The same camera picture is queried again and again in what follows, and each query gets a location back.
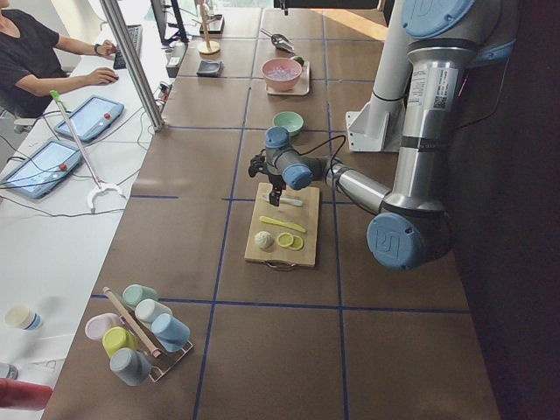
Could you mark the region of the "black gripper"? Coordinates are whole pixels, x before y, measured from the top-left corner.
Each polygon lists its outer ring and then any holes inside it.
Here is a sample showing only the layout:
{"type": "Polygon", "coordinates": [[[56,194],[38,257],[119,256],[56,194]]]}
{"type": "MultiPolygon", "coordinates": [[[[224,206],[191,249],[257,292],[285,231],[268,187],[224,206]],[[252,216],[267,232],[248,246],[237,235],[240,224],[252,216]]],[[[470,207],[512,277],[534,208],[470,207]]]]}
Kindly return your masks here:
{"type": "Polygon", "coordinates": [[[280,199],[282,192],[286,187],[284,179],[281,175],[269,174],[269,182],[272,185],[272,190],[269,193],[269,203],[272,206],[278,206],[280,204],[280,199]]]}

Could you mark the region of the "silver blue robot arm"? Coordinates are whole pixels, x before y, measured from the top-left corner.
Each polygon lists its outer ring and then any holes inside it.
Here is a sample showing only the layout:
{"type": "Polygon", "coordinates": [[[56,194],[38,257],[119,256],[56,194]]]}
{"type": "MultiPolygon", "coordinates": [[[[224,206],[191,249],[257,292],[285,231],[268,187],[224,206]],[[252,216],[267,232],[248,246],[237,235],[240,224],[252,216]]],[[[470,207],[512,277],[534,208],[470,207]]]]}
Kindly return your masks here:
{"type": "Polygon", "coordinates": [[[392,270],[411,270],[447,254],[443,204],[446,151],[456,102],[469,69],[506,60],[513,50],[516,1],[397,1],[388,22],[370,100],[346,116],[352,151],[394,151],[395,180],[385,186],[335,157],[306,157],[286,129],[271,128],[248,173],[269,178],[269,201],[318,180],[374,218],[367,244],[392,270]]]}

